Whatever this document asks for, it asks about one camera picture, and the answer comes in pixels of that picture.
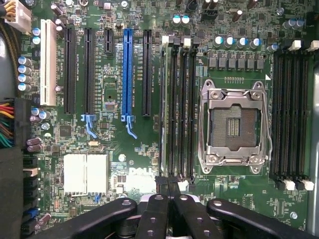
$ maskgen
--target cpu socket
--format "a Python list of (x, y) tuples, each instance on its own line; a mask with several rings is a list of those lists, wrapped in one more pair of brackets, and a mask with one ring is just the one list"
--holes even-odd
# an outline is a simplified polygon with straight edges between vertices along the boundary
[(198, 118), (203, 173), (214, 166), (249, 166), (258, 174), (272, 151), (267, 111), (262, 82), (252, 89), (217, 89), (211, 79), (206, 80)]

